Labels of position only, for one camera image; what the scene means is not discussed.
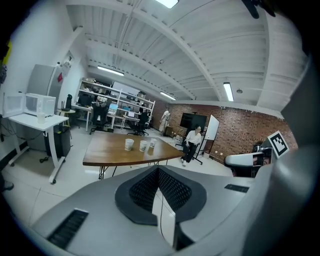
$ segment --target fluorescent light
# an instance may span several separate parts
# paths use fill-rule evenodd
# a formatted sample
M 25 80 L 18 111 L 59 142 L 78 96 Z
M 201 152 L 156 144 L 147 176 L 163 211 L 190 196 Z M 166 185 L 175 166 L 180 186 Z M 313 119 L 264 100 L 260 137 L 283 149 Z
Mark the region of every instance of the fluorescent light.
M 170 95 L 168 95 L 168 94 L 165 94 L 164 92 L 160 92 L 160 94 L 162 94 L 162 95 L 164 95 L 164 96 L 166 96 L 166 97 L 168 97 L 168 98 L 170 98 L 171 100 L 173 100 L 173 101 L 175 101 L 176 99 L 174 98 L 174 97 L 171 97 Z
M 179 0 L 156 0 L 156 1 L 170 9 L 179 2 Z
M 224 86 L 226 95 L 228 96 L 228 100 L 229 100 L 230 102 L 233 102 L 233 101 L 234 101 L 234 96 L 232 95 L 232 90 L 231 90 L 231 85 L 230 85 L 230 83 L 229 83 L 229 82 L 224 82 L 224 83 L 223 83 L 223 86 Z
M 115 70 L 112 70 L 112 69 L 109 69 L 109 68 L 106 68 L 106 67 L 103 67 L 103 66 L 98 66 L 97 68 L 100 69 L 100 70 L 103 70 L 103 71 L 107 71 L 107 72 L 122 76 L 122 77 L 124 76 L 124 73 L 121 73 L 121 72 L 118 72 L 118 71 L 115 71 Z

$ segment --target refrigerator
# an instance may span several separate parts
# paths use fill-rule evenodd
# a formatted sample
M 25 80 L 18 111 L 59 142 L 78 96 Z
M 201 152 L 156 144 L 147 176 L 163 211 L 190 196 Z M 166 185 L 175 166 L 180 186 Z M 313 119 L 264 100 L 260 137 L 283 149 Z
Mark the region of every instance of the refrigerator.
M 26 92 L 55 97 L 54 113 L 57 113 L 63 78 L 63 70 L 60 66 L 36 64 L 32 70 Z M 25 138 L 35 138 L 39 135 L 39 132 L 39 130 L 28 128 L 25 131 Z M 46 151 L 45 139 L 42 135 L 28 140 L 28 145 L 31 149 Z

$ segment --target white ceiling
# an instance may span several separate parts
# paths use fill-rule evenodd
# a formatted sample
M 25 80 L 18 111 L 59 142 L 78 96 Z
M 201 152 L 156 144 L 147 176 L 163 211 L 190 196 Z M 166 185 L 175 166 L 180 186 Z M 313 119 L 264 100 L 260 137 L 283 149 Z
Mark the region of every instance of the white ceiling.
M 281 111 L 307 62 L 288 19 L 262 9 L 254 19 L 241 0 L 180 0 L 172 9 L 155 0 L 65 2 L 73 28 L 85 29 L 90 66 L 115 67 L 181 101 L 227 101 L 230 82 L 235 103 Z

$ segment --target white cup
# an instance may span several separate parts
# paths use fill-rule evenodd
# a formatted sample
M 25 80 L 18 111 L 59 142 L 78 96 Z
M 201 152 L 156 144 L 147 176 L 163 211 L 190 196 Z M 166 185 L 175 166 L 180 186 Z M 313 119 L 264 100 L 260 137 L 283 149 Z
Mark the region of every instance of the white cup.
M 147 142 L 145 140 L 140 141 L 140 151 L 145 152 L 147 148 Z
M 40 112 L 36 115 L 38 117 L 38 124 L 44 124 L 46 122 L 46 115 L 43 112 Z
M 151 141 L 150 141 L 150 147 L 151 147 L 151 148 L 154 148 L 155 145 L 156 145 L 156 143 L 157 143 L 157 139 L 152 138 Z
M 132 149 L 132 146 L 134 144 L 134 140 L 131 139 L 131 138 L 126 138 L 125 139 L 125 146 L 124 146 L 124 149 L 127 150 L 127 151 L 130 151 Z

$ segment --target white microwave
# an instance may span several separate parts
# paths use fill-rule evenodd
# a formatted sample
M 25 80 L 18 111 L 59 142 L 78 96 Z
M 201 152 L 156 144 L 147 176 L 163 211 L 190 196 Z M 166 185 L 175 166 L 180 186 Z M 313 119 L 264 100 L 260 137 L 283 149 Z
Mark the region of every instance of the white microwave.
M 55 114 L 55 105 L 56 97 L 34 93 L 4 92 L 2 116 L 7 118 L 21 113 L 35 116 L 38 113 L 44 113 L 46 117 L 53 116 Z
M 24 112 L 30 115 L 44 113 L 46 117 L 55 114 L 56 97 L 34 93 L 26 93 L 24 100 Z

